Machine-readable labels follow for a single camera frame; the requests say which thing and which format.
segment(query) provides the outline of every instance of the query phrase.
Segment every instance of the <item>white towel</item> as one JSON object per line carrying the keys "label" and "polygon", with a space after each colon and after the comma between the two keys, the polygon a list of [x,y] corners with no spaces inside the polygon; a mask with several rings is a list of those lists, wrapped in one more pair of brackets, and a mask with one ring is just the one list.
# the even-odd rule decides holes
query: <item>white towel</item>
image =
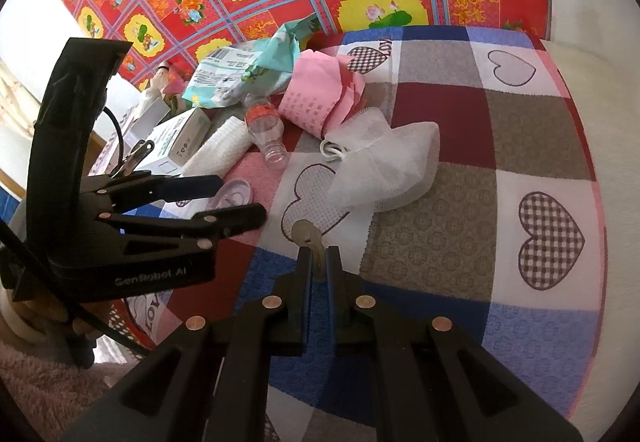
{"label": "white towel", "polygon": [[224,177],[252,144],[244,120],[229,117],[182,168],[182,176]]}

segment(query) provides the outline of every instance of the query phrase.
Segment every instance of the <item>white bracelet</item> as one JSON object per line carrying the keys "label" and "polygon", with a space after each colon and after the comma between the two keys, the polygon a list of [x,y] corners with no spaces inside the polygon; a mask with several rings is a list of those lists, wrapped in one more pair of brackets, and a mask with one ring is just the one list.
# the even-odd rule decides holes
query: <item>white bracelet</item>
{"label": "white bracelet", "polygon": [[0,315],[12,332],[28,343],[31,343],[32,345],[41,345],[47,340],[46,334],[38,332],[35,328],[30,327],[20,316],[18,316],[14,307],[9,303],[7,291],[2,286],[0,286]]}

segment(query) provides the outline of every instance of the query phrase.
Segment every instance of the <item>heart pattern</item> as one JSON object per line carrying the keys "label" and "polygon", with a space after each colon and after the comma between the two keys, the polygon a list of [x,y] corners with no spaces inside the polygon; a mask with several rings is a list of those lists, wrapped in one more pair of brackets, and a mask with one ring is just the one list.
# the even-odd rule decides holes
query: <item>heart pattern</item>
{"label": "heart pattern", "polygon": [[493,63],[494,76],[501,83],[508,86],[526,85],[536,74],[536,67],[504,50],[491,50],[487,57]]}
{"label": "heart pattern", "polygon": [[531,236],[520,247],[520,275],[532,289],[549,290],[575,265],[584,235],[562,204],[546,193],[525,195],[518,212],[522,227]]}
{"label": "heart pattern", "polygon": [[359,72],[361,74],[371,72],[388,59],[388,55],[372,47],[355,47],[351,49],[347,56],[353,56],[353,59],[349,61],[348,69],[351,72]]}
{"label": "heart pattern", "polygon": [[335,171],[324,164],[311,164],[300,172],[293,187],[295,200],[287,206],[280,221],[282,234],[290,242],[294,242],[291,228],[298,220],[309,220],[322,234],[327,234],[349,214],[327,201],[326,193],[334,177]]}

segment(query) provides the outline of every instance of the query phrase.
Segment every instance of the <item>white label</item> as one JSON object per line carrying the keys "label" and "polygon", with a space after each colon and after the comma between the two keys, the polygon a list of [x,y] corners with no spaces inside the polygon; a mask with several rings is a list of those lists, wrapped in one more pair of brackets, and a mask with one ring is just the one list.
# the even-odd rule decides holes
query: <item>white label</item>
{"label": "white label", "polygon": [[231,88],[260,54],[262,52],[220,47],[200,62],[190,85],[194,88]]}

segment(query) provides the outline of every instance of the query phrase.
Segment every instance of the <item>curtain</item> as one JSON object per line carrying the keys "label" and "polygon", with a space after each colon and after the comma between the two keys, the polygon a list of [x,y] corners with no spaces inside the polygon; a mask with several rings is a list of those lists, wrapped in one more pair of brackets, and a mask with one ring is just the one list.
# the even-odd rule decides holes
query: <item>curtain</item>
{"label": "curtain", "polygon": [[40,103],[0,60],[0,124],[31,140]]}

